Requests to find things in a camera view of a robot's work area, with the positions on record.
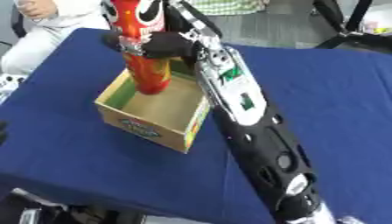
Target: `green logo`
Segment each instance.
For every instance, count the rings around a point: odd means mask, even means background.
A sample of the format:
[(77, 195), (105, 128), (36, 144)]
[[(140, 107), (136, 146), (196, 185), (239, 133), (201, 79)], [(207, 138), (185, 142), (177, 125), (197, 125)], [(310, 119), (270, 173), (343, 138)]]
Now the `green logo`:
[(143, 125), (139, 122), (131, 121), (130, 119), (120, 119), (120, 123), (128, 130), (138, 134), (142, 137), (161, 137), (152, 127)]

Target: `open box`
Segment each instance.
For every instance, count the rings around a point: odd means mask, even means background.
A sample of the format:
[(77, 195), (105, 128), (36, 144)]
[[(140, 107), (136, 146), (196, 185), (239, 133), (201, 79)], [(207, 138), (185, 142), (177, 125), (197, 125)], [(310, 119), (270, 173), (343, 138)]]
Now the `open box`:
[(95, 100), (105, 123), (187, 153), (209, 110), (196, 80), (171, 62), (170, 85), (160, 94), (136, 91), (125, 69)]

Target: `robotic arm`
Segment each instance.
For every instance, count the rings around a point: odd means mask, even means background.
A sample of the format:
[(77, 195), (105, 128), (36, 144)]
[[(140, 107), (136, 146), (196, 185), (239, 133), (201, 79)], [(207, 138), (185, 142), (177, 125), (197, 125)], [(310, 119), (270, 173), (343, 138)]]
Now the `robotic arm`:
[(276, 223), (339, 223), (314, 188), (316, 176), (304, 150), (238, 51), (224, 46), (220, 30), (186, 1), (166, 1), (165, 8), (168, 31), (144, 36), (139, 44), (121, 34), (117, 42), (116, 35), (107, 40), (147, 58), (183, 57), (234, 158)]

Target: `table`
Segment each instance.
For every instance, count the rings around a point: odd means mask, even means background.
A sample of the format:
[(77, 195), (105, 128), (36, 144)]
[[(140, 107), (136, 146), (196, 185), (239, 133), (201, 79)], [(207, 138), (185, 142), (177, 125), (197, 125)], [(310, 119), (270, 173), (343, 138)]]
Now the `table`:
[[(0, 108), (0, 181), (63, 203), (212, 223), (272, 223), (211, 117), (182, 155), (102, 122), (94, 99), (123, 70), (102, 31), (73, 33)], [(337, 216), (392, 222), (392, 58), (237, 46), (319, 174)]]

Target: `person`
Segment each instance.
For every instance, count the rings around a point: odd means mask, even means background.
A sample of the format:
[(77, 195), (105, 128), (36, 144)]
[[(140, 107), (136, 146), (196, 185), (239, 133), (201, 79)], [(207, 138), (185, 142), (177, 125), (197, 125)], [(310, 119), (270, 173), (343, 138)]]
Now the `person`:
[(31, 74), (74, 30), (109, 29), (101, 0), (14, 0), (34, 26), (1, 59), (8, 75)]

